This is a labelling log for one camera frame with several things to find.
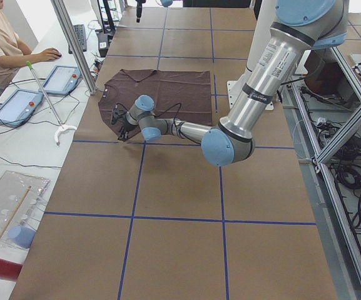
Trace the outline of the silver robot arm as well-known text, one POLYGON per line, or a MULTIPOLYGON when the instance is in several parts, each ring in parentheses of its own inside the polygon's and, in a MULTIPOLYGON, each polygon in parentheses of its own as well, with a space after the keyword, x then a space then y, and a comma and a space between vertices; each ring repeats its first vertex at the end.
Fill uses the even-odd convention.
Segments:
POLYGON ((262 1, 258 29, 270 32, 257 64, 247 77, 230 112, 214 127, 154 114, 155 103, 140 96, 129 110, 114 108, 111 123, 121 123, 119 140, 140 128, 146 142, 163 135, 178 136, 201 146, 214 166, 227 166, 249 158, 255 141, 252 130, 282 84, 295 72, 305 51, 341 45, 347 36, 348 1, 262 1), (265 13, 273 21, 263 24, 265 13))
MULTIPOLYGON (((146 3, 146 0, 136 0, 136 22, 140 22, 142 17, 143 5, 146 3)), ((173 4, 172 0, 159 0, 158 4, 167 8, 173 4)))

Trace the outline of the person's hand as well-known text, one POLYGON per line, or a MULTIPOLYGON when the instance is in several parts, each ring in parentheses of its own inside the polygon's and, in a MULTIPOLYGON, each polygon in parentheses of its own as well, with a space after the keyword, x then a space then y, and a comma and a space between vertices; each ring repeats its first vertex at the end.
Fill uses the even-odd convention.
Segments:
POLYGON ((56 48, 47 48, 40 53, 41 61, 54 61, 61 58, 62 54, 56 48))

